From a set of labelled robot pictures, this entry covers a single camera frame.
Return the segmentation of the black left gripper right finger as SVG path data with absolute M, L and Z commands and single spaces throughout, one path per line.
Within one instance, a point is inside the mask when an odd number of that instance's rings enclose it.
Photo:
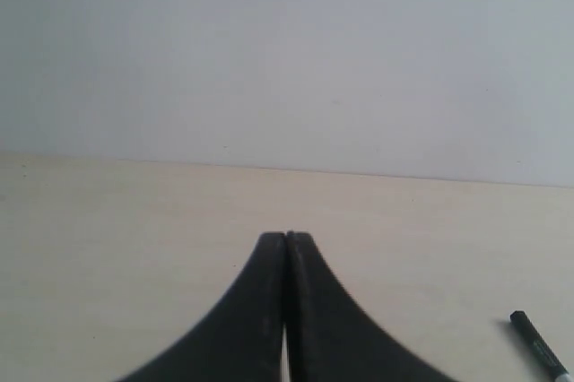
M 450 381 L 379 327 L 312 236 L 286 235 L 284 324 L 292 381 Z

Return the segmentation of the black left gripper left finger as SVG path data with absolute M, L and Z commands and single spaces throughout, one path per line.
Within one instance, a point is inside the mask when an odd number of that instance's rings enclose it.
M 167 350 L 122 379 L 280 381 L 285 257 L 285 235 L 262 234 L 214 307 Z

